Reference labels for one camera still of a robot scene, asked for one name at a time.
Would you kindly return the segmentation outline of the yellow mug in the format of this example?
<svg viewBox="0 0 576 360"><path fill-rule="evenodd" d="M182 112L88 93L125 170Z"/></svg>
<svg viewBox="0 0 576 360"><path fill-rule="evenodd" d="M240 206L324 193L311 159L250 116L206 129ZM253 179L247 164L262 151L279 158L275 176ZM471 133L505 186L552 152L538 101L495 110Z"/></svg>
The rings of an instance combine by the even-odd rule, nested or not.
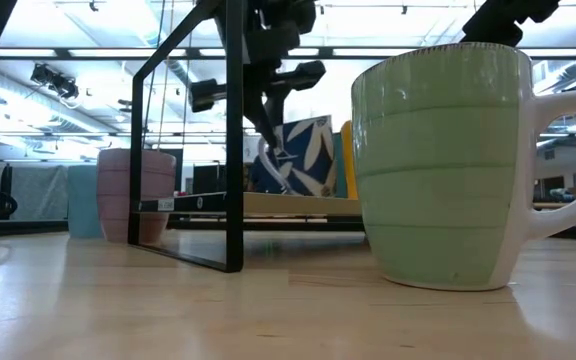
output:
<svg viewBox="0 0 576 360"><path fill-rule="evenodd" d="M342 140L342 155L344 161L344 173L347 186L347 197L356 200L358 198L354 171L353 148L352 148L352 123L346 121L340 130Z"/></svg>

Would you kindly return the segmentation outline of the pink ribbed mug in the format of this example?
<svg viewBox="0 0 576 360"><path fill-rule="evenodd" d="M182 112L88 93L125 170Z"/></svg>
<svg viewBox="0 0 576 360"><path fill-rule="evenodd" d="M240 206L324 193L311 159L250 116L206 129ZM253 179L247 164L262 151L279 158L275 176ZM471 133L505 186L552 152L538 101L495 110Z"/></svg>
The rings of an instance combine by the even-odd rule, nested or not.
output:
<svg viewBox="0 0 576 360"><path fill-rule="evenodd" d="M141 198L171 197L175 190L177 160L172 155L142 152ZM130 205L130 150L108 149L98 155L97 206L102 232L111 243L128 242Z"/></svg>

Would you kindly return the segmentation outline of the green and white ribbed mug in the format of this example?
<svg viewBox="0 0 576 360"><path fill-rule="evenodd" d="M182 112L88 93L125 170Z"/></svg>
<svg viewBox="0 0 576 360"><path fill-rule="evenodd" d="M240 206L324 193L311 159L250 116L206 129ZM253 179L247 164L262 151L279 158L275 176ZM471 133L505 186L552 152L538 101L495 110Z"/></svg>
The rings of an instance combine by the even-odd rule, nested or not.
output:
<svg viewBox="0 0 576 360"><path fill-rule="evenodd" d="M361 73L351 102L362 220L388 280L495 290L525 242L576 225L576 200L533 206L538 136L576 114L576 91L536 95L520 50L481 42L414 50Z"/></svg>

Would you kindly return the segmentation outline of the teal mug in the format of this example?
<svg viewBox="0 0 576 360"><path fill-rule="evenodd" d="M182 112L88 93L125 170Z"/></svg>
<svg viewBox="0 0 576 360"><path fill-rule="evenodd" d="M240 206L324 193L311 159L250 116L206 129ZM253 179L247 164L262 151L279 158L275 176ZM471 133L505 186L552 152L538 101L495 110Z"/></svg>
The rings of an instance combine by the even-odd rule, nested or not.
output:
<svg viewBox="0 0 576 360"><path fill-rule="evenodd" d="M347 183L346 183L346 174L345 174L345 165L344 165L344 157L343 157L343 143L340 133L333 134L333 149L335 154L335 161L336 161L336 184L335 189L336 193L335 196L337 198L346 198L347 197Z"/></svg>

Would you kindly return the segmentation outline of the blue white leaf patterned mug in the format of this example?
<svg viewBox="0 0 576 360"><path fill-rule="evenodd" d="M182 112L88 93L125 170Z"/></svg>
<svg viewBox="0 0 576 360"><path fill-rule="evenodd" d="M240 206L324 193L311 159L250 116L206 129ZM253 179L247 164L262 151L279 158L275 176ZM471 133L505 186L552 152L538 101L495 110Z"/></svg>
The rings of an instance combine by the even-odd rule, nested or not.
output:
<svg viewBox="0 0 576 360"><path fill-rule="evenodd" d="M318 116L276 126L278 146L266 156L299 195L334 197L337 159L332 120Z"/></svg>

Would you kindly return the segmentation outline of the light blue mug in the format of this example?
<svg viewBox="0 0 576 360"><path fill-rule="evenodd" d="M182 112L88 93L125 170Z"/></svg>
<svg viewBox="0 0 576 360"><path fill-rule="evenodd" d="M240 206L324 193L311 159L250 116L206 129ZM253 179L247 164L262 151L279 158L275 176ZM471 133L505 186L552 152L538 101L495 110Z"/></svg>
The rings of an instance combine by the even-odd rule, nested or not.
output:
<svg viewBox="0 0 576 360"><path fill-rule="evenodd" d="M97 206L97 168L70 166L67 172L68 229L72 238L103 236Z"/></svg>

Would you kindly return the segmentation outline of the black metal wooden shelf rack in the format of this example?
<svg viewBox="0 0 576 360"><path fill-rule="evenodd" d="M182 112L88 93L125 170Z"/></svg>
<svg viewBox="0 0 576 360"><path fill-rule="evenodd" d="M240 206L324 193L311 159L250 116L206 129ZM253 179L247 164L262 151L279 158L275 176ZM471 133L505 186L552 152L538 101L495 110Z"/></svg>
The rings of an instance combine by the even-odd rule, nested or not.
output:
<svg viewBox="0 0 576 360"><path fill-rule="evenodd" d="M141 247L141 217L145 213L216 213L226 217L226 253L223 261L213 261L190 255L180 255L181 261L200 265L225 273L242 270L244 265L244 218L247 214L299 216L332 215L341 217L361 216L355 200L334 197L304 197L293 192L268 159L262 162L284 189L282 195L247 193L243 189L243 135L235 146L226 143L226 189L214 194L170 197L159 200L141 198L143 148L130 148L130 213L128 222L129 245Z"/></svg>

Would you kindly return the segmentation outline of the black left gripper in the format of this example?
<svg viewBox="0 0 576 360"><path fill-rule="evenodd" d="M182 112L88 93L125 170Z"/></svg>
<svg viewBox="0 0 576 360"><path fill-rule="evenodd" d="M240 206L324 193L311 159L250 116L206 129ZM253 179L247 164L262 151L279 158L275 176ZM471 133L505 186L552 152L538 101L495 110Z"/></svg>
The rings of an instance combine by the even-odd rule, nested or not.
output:
<svg viewBox="0 0 576 360"><path fill-rule="evenodd" d="M314 0L239 0L242 28L240 90L243 115L271 148L278 146L275 128L283 124L284 103L291 91L307 90L322 79L325 65L303 62L288 72L279 68L289 52L312 31L316 20Z"/></svg>

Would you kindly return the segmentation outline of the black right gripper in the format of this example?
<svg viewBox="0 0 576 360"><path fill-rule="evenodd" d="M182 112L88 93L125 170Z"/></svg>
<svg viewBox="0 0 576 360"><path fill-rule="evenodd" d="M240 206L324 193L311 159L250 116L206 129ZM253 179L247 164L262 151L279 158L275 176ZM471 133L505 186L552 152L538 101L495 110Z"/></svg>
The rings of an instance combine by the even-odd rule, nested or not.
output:
<svg viewBox="0 0 576 360"><path fill-rule="evenodd" d="M486 0L462 27L460 43L483 42L515 47L523 37L519 24L542 23L560 0Z"/></svg>

